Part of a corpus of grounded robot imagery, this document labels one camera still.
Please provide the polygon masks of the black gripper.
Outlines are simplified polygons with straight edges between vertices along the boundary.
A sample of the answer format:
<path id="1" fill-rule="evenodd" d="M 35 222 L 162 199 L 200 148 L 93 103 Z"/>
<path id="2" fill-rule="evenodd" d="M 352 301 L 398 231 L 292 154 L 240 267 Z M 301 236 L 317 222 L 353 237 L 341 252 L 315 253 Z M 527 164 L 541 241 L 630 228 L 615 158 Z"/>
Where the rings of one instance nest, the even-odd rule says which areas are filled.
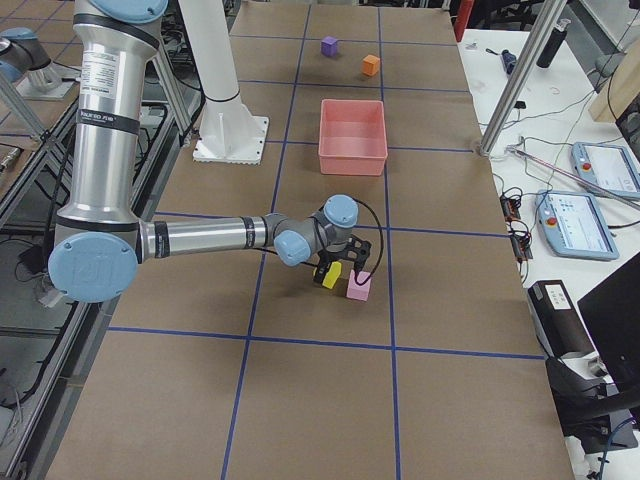
<path id="1" fill-rule="evenodd" d="M 359 274 L 365 267 L 371 251 L 371 243 L 362 240 L 355 235 L 351 235 L 341 244 L 329 243 L 323 236 L 320 236 L 319 264 L 314 269 L 313 282 L 322 285 L 331 263 L 338 260 L 350 261 L 354 264 L 354 271 Z"/>

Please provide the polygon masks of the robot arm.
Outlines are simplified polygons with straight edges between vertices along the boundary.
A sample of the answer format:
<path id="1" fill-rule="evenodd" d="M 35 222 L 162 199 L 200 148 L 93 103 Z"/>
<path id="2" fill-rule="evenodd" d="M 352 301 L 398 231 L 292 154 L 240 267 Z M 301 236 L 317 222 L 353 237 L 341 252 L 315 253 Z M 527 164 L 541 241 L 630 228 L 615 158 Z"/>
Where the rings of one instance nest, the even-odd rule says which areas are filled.
<path id="1" fill-rule="evenodd" d="M 146 222 L 132 211 L 135 156 L 147 64 L 160 51 L 164 1 L 79 1 L 83 42 L 72 186 L 58 211 L 48 272 L 69 298 L 121 295 L 144 261 L 173 255 L 271 249 L 289 266 L 317 256 L 315 278 L 350 261 L 364 269 L 371 245 L 354 234 L 359 204 L 331 196 L 309 217 L 278 213 L 187 222 Z"/>

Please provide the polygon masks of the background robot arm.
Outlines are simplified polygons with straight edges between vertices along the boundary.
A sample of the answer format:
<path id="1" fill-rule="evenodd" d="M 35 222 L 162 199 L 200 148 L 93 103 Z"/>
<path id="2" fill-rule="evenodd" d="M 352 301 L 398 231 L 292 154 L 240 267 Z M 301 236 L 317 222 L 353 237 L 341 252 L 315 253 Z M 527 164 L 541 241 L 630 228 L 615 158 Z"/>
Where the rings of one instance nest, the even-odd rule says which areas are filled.
<path id="1" fill-rule="evenodd" d="M 14 27 L 1 32 L 1 73 L 8 81 L 14 83 L 50 64 L 51 58 L 33 30 Z"/>

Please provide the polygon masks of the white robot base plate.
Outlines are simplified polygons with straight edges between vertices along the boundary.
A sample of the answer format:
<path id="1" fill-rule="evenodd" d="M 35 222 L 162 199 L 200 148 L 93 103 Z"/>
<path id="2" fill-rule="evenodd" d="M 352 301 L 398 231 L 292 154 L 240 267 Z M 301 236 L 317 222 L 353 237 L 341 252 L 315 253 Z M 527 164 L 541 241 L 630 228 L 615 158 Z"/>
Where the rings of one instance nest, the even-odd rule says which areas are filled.
<path id="1" fill-rule="evenodd" d="M 269 128 L 269 118 L 249 115 L 234 123 L 220 113 L 203 119 L 193 159 L 201 163 L 259 165 Z"/>

